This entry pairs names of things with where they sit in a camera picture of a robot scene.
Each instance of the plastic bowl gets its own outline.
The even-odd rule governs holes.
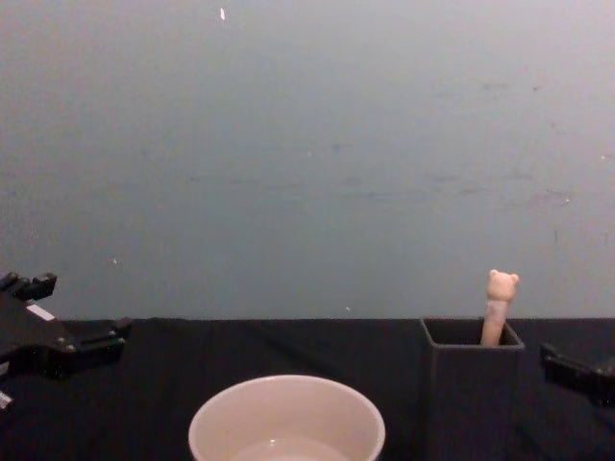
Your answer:
[[[268,376],[208,400],[188,431],[195,461],[376,461],[378,408],[356,390],[315,376]]]

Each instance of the pen holder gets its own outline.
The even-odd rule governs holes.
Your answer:
[[[525,345],[505,324],[499,346],[481,346],[482,322],[421,319],[419,459],[504,459]]]

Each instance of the bowl rim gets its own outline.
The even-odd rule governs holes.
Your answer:
[[[372,449],[372,452],[365,459],[365,461],[376,461],[378,456],[382,452],[382,448],[384,447],[384,439],[386,438],[386,427],[384,425],[384,419],[382,418],[382,414],[378,407],[367,397],[361,394],[358,390],[346,385],[341,382],[334,381],[332,379],[327,379],[325,377],[320,376],[310,376],[310,375],[271,375],[271,376],[262,376],[256,377],[254,379],[248,379],[245,381],[238,382],[235,385],[227,387],[226,389],[220,391],[219,393],[212,396],[209,400],[207,400],[199,410],[192,417],[192,421],[190,421],[190,428],[188,430],[188,445],[190,447],[190,452],[196,461],[209,461],[205,459],[196,449],[196,424],[202,417],[203,413],[205,413],[211,406],[213,406],[216,402],[224,399],[230,393],[236,392],[239,389],[244,387],[252,386],[258,384],[263,381],[274,381],[274,380],[289,380],[289,381],[310,381],[310,382],[320,382],[321,384],[326,384],[332,387],[336,387],[341,389],[349,394],[353,395],[357,398],[363,405],[365,405],[372,416],[376,419],[376,425],[378,426],[378,437],[376,439],[376,444]]]

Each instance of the black table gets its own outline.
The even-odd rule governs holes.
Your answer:
[[[511,324],[527,349],[509,459],[615,460],[615,410],[545,383],[538,359],[546,340],[590,361],[615,355],[615,320]],[[412,459],[418,335],[414,320],[139,321],[116,364],[65,382],[5,383],[16,408],[0,416],[0,460],[188,460],[188,426],[205,400],[248,378],[289,373],[355,387],[384,417],[384,461]]]

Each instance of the bear-shaped item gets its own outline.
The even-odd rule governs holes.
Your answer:
[[[495,269],[489,271],[487,305],[480,339],[483,346],[495,347],[500,344],[502,329],[515,297],[515,288],[518,282],[519,276],[516,274],[507,274]]]

